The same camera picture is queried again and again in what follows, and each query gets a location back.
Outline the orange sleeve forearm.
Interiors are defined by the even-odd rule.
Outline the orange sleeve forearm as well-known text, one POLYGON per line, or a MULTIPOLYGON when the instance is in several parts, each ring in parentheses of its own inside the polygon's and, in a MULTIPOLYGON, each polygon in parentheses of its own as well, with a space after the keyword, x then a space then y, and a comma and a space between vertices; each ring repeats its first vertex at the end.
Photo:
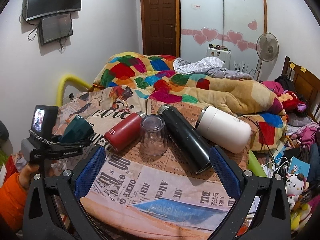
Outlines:
POLYGON ((1 225, 16 233, 22 228, 27 191, 19 181, 19 173, 11 175, 1 187, 1 225))

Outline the left hand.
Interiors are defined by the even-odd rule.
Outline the left hand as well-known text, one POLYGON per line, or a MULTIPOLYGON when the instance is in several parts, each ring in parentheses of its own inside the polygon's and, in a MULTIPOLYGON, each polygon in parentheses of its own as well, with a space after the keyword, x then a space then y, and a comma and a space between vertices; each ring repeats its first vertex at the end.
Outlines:
POLYGON ((25 191, 28 191, 31 179, 33 176, 39 172, 40 166, 38 164, 30 164, 27 163, 24 168, 22 168, 19 176, 18 176, 18 182, 21 185, 25 191))

